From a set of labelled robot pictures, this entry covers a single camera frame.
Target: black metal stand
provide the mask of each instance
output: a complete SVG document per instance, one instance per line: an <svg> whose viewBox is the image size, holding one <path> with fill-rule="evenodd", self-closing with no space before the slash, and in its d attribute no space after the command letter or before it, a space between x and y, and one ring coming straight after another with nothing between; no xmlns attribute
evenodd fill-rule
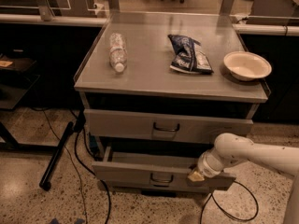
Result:
<svg viewBox="0 0 299 224"><path fill-rule="evenodd" d="M39 187L41 187L43 190L50 190L49 179L55 168L57 161L61 157L62 151L64 149L64 145L72 133L73 133L73 122L69 122L64 130L64 134L57 147L25 145L25 144L18 143L18 141L11 135L11 133L7 130L7 128L0 122L0 136L5 141L4 146L2 146L5 150L12 150L18 152L23 152L23 151L54 152L50 160L50 163L39 183Z"/></svg>

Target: drawer handle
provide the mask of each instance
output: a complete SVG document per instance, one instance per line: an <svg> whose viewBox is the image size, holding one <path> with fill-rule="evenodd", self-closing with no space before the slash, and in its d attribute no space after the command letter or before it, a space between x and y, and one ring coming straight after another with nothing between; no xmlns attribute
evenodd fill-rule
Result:
<svg viewBox="0 0 299 224"><path fill-rule="evenodd" d="M166 129L166 128L159 128L159 127L157 127L157 123L154 122L154 123L153 123L153 128L154 128L155 130L157 130L157 131L177 132L177 131L179 131L179 123L177 124L177 128L175 128L175 129Z"/></svg>
<svg viewBox="0 0 299 224"><path fill-rule="evenodd" d="M171 183L174 180L174 176L171 175L170 180L164 180L164 179L154 178L153 174L150 174L150 180L157 183Z"/></svg>

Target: drawer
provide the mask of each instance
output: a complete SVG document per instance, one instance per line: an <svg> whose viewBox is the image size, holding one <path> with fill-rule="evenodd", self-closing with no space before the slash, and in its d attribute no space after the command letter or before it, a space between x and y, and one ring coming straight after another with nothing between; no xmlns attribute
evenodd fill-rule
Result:
<svg viewBox="0 0 299 224"><path fill-rule="evenodd" d="M93 169L98 179L114 188L212 192L227 190L235 180L234 175L222 173L194 183L187 176L196 162L195 158L112 152L108 147L104 160L95 161Z"/></svg>
<svg viewBox="0 0 299 224"><path fill-rule="evenodd" d="M211 144L220 133L246 135L252 120L85 109L91 135Z"/></svg>

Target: floor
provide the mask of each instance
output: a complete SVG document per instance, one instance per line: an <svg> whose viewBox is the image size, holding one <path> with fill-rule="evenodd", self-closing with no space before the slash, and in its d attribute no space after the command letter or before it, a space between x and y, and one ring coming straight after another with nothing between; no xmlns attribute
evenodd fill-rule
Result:
<svg viewBox="0 0 299 224"><path fill-rule="evenodd" d="M105 4L107 0L95 0ZM233 14L250 12L251 0L235 0ZM121 10L219 12L221 0L120 0ZM13 112L0 111L0 120L20 143L56 146L69 121L75 122L77 110L46 109L18 106ZM66 143L55 172L51 189L38 184L50 161L50 154L0 152L0 223L1 224L68 224L105 223L108 211L107 193L101 184L77 161L74 146L78 140L78 155L91 168L93 159L84 146L84 133L74 133ZM291 124L255 123L248 135L257 143L299 147L299 129ZM245 162L225 172L236 175L236 181L252 191L259 204L259 213L248 223L281 224L292 182L260 166ZM239 218L250 218L255 204L239 185L227 191L215 191L215 199L227 212ZM198 224L206 194L178 194L177 197L153 197L138 192L110 192L110 224L161 223ZM240 223L221 212L210 200L202 223Z"/></svg>

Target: plastic bottle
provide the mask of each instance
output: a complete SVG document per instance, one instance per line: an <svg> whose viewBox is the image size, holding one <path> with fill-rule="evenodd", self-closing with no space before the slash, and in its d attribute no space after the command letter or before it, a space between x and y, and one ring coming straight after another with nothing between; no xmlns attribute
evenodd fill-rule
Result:
<svg viewBox="0 0 299 224"><path fill-rule="evenodd" d="M127 51L122 34L110 36L110 64L117 73L122 73L127 66Z"/></svg>

